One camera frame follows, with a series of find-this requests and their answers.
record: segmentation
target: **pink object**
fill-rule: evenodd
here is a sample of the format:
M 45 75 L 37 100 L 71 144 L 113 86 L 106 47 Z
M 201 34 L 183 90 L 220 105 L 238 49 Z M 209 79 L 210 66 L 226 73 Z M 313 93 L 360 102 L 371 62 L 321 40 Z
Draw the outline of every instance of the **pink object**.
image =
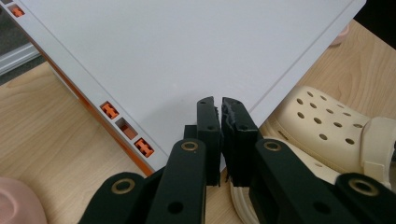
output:
M 46 224 L 35 193 L 19 180 L 0 177 L 0 224 Z
M 344 28 L 344 30 L 334 39 L 334 41 L 330 44 L 330 46 L 335 46 L 341 44 L 349 33 L 349 24 Z

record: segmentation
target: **wooden surface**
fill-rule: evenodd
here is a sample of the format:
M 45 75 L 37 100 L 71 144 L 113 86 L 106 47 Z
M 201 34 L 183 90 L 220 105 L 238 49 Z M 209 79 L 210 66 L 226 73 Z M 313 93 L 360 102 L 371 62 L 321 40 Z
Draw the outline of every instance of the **wooden surface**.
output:
M 369 117 L 396 119 L 396 51 L 351 23 L 299 85 L 327 92 Z M 77 223 L 99 186 L 142 172 L 43 63 L 0 87 L 0 176 L 26 183 L 49 223 Z M 229 185 L 208 187 L 206 223 L 240 223 Z

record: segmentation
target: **wooden table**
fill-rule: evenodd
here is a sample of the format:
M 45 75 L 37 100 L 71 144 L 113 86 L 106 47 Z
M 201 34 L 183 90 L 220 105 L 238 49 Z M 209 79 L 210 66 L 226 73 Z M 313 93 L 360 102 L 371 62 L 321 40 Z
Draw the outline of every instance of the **wooden table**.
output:
M 369 117 L 396 119 L 396 51 L 356 22 L 301 79 Z M 49 223 L 77 223 L 110 176 L 142 172 L 47 63 L 0 87 L 0 176 L 19 179 Z M 240 223 L 230 187 L 207 188 L 206 223 Z

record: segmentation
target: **shoe hole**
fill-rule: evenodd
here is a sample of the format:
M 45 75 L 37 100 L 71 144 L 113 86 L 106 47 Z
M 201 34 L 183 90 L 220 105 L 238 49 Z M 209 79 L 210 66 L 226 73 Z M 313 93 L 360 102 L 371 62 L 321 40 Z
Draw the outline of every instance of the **shoe hole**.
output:
M 317 124 L 321 124 L 321 120 L 318 119 L 318 118 L 314 118 L 314 121 L 315 121 Z
M 321 134 L 319 135 L 319 137 L 320 137 L 321 139 L 323 139 L 323 140 L 327 140 L 327 136 L 324 135 L 323 133 L 321 133 Z
M 283 134 L 281 131 L 277 131 L 280 135 L 282 135 L 282 137 L 285 139 L 285 140 L 289 140 L 289 138 L 285 135 L 285 134 Z
M 303 114 L 303 113 L 301 113 L 301 112 L 298 112 L 298 113 L 297 113 L 297 115 L 298 115 L 298 117 L 300 117 L 300 119 L 303 119 L 303 118 L 305 118 L 304 114 Z
M 335 127 L 338 127 L 338 128 L 341 128 L 341 127 L 343 127 L 343 125 L 342 125 L 342 124 L 340 124 L 340 123 L 338 123 L 338 122 L 334 122 L 333 124 L 335 125 Z
M 355 141 L 353 141 L 353 140 L 350 139 L 350 138 L 347 138 L 347 139 L 346 139 L 346 142 L 347 142 L 348 144 L 350 144 L 350 145 L 354 145 L 354 144 L 355 144 Z

